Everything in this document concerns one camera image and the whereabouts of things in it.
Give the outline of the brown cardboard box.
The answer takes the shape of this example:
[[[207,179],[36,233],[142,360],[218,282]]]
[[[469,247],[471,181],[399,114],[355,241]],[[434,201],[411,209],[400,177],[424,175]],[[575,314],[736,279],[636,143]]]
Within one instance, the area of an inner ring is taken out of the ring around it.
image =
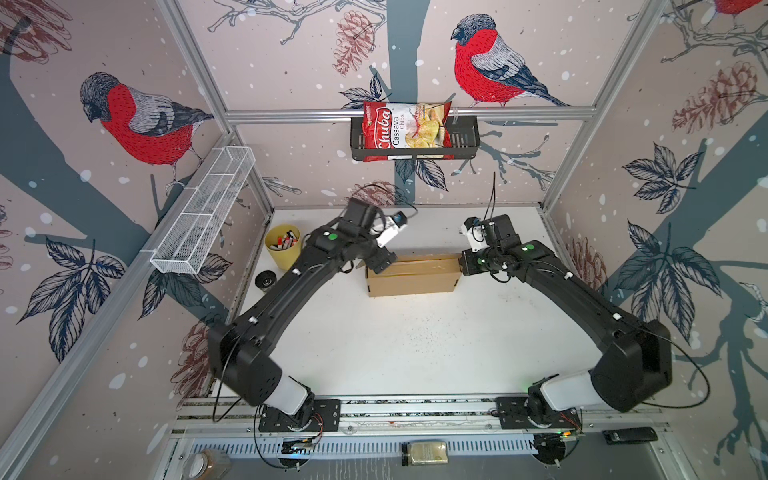
[[[458,254],[403,257],[381,273],[366,271],[372,298],[451,293],[461,277]]]

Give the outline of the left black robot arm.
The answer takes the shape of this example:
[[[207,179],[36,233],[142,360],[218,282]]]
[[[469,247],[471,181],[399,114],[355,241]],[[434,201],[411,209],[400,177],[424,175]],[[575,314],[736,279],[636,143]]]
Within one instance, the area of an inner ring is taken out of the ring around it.
[[[251,406],[266,405],[304,426],[314,414],[311,389],[271,359],[282,334],[309,299],[333,276],[361,260],[375,273],[397,256],[386,244],[407,225],[403,212],[387,215],[360,199],[312,231],[295,260],[266,294],[231,323],[215,324],[207,337],[213,376]]]

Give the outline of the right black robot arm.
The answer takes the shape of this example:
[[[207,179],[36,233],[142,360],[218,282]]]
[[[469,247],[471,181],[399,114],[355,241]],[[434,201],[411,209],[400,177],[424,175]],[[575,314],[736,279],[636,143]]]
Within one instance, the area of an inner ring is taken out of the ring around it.
[[[530,415],[599,404],[627,412],[671,385],[668,328],[657,320],[643,322],[607,301],[544,244],[467,249],[459,264],[465,276],[505,273],[528,284],[581,327],[601,352],[591,369],[556,374],[529,387]]]

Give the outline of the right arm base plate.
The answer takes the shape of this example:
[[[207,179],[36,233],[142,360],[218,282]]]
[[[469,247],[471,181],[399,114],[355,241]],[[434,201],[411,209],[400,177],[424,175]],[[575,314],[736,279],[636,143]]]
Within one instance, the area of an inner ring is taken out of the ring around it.
[[[576,409],[553,410],[544,400],[528,396],[496,397],[492,415],[499,419],[503,430],[560,429],[579,430],[582,421]]]

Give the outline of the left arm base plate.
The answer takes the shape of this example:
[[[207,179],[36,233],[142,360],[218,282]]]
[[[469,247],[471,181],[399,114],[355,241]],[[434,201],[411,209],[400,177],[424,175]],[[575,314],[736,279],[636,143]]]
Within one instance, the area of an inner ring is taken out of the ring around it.
[[[312,397],[295,415],[267,406],[258,416],[260,433],[337,432],[341,417],[341,401],[336,398]]]

